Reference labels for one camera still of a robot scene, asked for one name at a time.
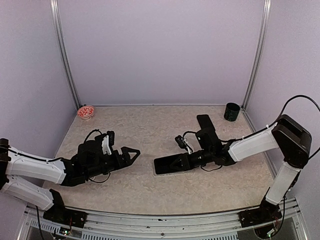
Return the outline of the teal-edged smartphone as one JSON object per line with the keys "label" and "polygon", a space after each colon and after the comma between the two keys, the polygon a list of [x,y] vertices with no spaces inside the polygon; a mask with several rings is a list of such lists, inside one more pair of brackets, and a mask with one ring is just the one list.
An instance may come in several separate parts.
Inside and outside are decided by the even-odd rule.
{"label": "teal-edged smartphone", "polygon": [[166,174],[174,174],[174,173],[183,172],[183,171],[171,170],[169,168],[170,156],[173,156],[173,155],[159,157],[159,158],[155,158],[153,160],[154,171],[155,171],[156,175],[159,176],[159,175],[166,175]]}

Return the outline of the clear magsafe case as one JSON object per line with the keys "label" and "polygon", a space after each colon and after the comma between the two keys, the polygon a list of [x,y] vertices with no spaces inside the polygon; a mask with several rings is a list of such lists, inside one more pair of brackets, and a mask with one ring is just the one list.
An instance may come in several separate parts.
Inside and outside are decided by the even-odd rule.
{"label": "clear magsafe case", "polygon": [[190,169],[191,166],[187,161],[170,159],[154,160],[154,170],[155,174],[158,176],[182,173]]}

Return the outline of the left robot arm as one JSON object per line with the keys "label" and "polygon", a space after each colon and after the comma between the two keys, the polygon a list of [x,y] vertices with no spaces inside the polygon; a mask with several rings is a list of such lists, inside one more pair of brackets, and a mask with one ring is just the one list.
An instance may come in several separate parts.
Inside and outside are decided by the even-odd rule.
{"label": "left robot arm", "polygon": [[140,156],[138,149],[122,147],[114,150],[113,131],[85,140],[71,158],[55,159],[24,153],[9,145],[6,138],[0,140],[0,191],[31,203],[41,210],[49,210],[57,221],[70,218],[70,211],[57,191],[41,188],[25,177],[54,184],[75,187],[99,175],[131,166]]}

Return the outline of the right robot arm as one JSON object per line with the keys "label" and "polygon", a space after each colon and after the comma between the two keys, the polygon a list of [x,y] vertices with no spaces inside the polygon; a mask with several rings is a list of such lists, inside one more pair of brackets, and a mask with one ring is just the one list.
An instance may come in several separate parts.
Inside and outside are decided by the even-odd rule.
{"label": "right robot arm", "polygon": [[293,181],[306,166],[310,157],[312,136],[290,116],[283,114],[275,123],[264,129],[242,137],[223,142],[207,114],[197,117],[200,130],[195,134],[201,150],[193,153],[181,153],[163,158],[169,169],[178,171],[192,170],[207,163],[218,166],[230,166],[248,157],[272,149],[280,149],[284,163],[278,171],[272,186],[265,195],[267,201],[256,210],[256,218],[266,222],[275,212]]}

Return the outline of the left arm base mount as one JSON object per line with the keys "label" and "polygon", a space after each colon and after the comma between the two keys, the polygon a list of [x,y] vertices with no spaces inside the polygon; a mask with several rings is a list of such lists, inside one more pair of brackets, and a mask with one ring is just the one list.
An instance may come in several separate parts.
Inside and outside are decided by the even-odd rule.
{"label": "left arm base mount", "polygon": [[83,228],[88,214],[84,211],[66,208],[60,193],[50,189],[53,197],[53,206],[43,213],[43,218],[69,227]]}

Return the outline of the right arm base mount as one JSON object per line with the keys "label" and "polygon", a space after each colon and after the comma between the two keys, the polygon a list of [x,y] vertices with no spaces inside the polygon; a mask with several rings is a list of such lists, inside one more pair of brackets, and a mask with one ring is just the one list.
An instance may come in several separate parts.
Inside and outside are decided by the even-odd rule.
{"label": "right arm base mount", "polygon": [[274,205],[264,197],[258,208],[240,211],[238,216],[241,227],[245,228],[281,219],[282,213],[279,204]]}

